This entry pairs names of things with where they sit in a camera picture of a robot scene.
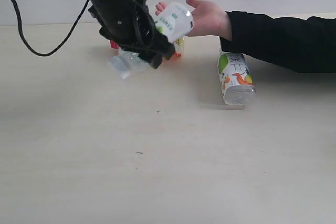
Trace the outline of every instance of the person's arm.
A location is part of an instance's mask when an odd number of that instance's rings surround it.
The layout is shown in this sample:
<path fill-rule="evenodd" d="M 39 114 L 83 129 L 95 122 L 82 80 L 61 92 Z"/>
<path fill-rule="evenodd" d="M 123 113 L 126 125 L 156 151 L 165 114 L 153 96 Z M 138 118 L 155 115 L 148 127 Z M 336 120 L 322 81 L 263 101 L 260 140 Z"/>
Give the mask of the person's arm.
<path fill-rule="evenodd" d="M 222 50 L 242 52 L 297 72 L 336 72 L 336 19 L 273 19 L 228 12 L 232 37 Z"/>

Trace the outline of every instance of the clear plastic bottle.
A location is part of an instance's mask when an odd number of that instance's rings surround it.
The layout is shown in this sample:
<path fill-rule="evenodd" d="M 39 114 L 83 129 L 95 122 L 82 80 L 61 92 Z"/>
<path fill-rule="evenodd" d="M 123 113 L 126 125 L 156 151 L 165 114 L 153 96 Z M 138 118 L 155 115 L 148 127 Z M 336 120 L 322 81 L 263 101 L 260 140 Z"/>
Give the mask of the clear plastic bottle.
<path fill-rule="evenodd" d="M 218 74 L 226 105 L 243 109 L 254 101 L 256 89 L 243 54 L 220 50 Z"/>

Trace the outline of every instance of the table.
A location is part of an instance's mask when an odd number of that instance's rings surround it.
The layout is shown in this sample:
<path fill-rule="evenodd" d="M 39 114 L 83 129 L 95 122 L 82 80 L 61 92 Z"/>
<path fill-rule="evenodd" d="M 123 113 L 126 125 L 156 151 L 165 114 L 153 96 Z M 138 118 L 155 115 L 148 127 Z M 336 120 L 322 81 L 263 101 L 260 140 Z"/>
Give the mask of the table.
<path fill-rule="evenodd" d="M 256 101 L 224 110 L 217 38 L 121 80 L 98 29 L 39 58 L 0 28 L 0 223 L 336 222 L 335 75 L 247 58 Z"/>

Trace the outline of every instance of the black cable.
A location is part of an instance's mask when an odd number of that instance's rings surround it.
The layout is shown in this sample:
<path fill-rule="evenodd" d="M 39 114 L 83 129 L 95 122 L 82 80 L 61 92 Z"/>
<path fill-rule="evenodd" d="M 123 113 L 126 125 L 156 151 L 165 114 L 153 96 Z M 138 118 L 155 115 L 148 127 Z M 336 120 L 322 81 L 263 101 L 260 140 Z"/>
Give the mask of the black cable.
<path fill-rule="evenodd" d="M 89 4 L 89 0 L 86 0 L 85 4 L 84 4 L 84 7 L 82 9 L 82 11 L 80 12 L 80 14 L 78 15 L 76 21 L 74 22 L 72 28 L 70 29 L 68 35 L 65 37 L 65 39 L 51 52 L 47 53 L 47 54 L 40 54 L 39 52 L 35 51 L 27 42 L 25 36 L 23 35 L 23 31 L 22 31 L 22 19 L 21 19 L 21 14 L 20 14 L 20 10 L 19 10 L 19 7 L 16 3 L 15 0 L 10 0 L 11 3 L 13 4 L 13 7 L 14 7 L 14 10 L 15 10 L 15 14 L 16 14 L 16 18 L 17 18 L 17 26 L 18 26 L 18 32 L 19 32 L 19 35 L 20 35 L 20 38 L 22 40 L 22 42 L 25 44 L 25 46 L 35 55 L 37 56 L 41 56 L 41 57 L 48 57 L 50 55 L 53 55 L 54 53 L 56 53 L 64 44 L 65 42 L 67 42 L 67 40 L 70 38 L 73 30 L 75 29 L 75 27 L 77 26 L 78 24 L 78 21 L 80 20 L 80 18 L 83 16 L 86 8 L 88 7 L 88 4 Z"/>

